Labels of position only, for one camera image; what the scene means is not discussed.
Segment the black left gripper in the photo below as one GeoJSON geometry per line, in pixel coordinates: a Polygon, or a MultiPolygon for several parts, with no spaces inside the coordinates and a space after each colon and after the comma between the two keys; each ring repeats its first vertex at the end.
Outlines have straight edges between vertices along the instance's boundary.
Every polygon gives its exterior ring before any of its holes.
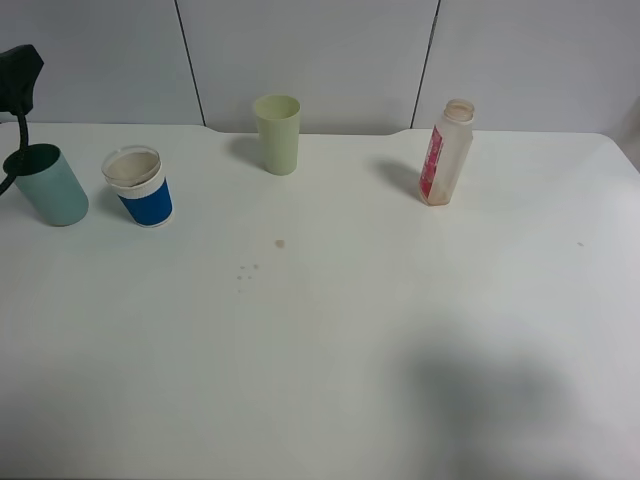
{"type": "Polygon", "coordinates": [[[33,109],[34,87],[44,61],[31,44],[1,54],[1,112],[28,114],[33,109]]]}

